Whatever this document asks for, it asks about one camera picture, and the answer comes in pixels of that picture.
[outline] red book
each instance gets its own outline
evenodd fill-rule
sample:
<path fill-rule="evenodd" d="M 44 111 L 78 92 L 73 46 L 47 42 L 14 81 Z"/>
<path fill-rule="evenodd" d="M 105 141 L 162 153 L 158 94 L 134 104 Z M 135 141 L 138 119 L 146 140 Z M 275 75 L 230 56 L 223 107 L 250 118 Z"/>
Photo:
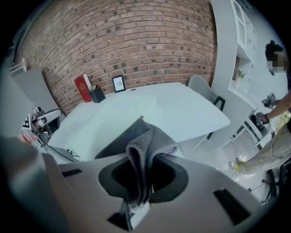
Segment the red book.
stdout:
<path fill-rule="evenodd" d="M 83 100 L 85 103 L 92 102 L 92 98 L 89 94 L 89 87 L 83 76 L 80 76 L 74 80 Z"/>

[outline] sneaker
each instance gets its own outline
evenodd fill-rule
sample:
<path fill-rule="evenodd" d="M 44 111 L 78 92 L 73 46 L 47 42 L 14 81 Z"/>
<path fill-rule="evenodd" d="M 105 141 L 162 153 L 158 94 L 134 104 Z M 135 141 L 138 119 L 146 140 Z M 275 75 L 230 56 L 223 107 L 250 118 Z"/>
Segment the sneaker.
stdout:
<path fill-rule="evenodd" d="M 236 157 L 236 164 L 237 165 L 241 165 L 241 164 L 245 164 L 245 161 L 242 161 L 239 157 Z"/>
<path fill-rule="evenodd" d="M 235 175 L 235 176 L 239 176 L 241 174 L 240 172 L 240 166 L 233 163 L 233 162 L 229 162 L 228 163 L 228 167 L 229 169 L 232 171 L 232 173 Z"/>

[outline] small plant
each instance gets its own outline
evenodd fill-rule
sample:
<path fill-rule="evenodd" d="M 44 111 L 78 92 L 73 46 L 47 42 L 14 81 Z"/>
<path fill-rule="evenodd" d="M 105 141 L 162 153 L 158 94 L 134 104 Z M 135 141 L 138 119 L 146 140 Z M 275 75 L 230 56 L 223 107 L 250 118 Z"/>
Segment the small plant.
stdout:
<path fill-rule="evenodd" d="M 243 79 L 243 78 L 245 77 L 245 75 L 246 75 L 246 74 L 245 74 L 243 71 L 241 71 L 241 70 L 238 70 L 238 71 L 237 71 L 237 77 Z"/>

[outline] white table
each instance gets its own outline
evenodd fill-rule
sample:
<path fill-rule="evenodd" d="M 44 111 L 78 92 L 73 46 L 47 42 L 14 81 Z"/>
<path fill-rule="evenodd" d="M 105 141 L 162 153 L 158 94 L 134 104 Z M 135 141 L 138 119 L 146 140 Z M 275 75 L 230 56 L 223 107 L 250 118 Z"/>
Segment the white table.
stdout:
<path fill-rule="evenodd" d="M 110 93 L 101 103 L 79 104 L 61 123 L 49 145 L 72 149 L 86 160 L 139 116 L 183 142 L 214 132 L 230 120 L 212 103 L 181 83 L 165 83 Z"/>

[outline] picture frame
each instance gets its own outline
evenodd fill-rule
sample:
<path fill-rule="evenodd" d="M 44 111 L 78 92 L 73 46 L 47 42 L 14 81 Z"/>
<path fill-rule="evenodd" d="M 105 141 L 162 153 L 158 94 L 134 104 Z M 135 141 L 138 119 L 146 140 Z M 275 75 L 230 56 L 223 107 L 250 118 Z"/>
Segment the picture frame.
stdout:
<path fill-rule="evenodd" d="M 123 75 L 118 75 L 118 76 L 113 77 L 112 83 L 113 83 L 115 93 L 126 90 Z"/>

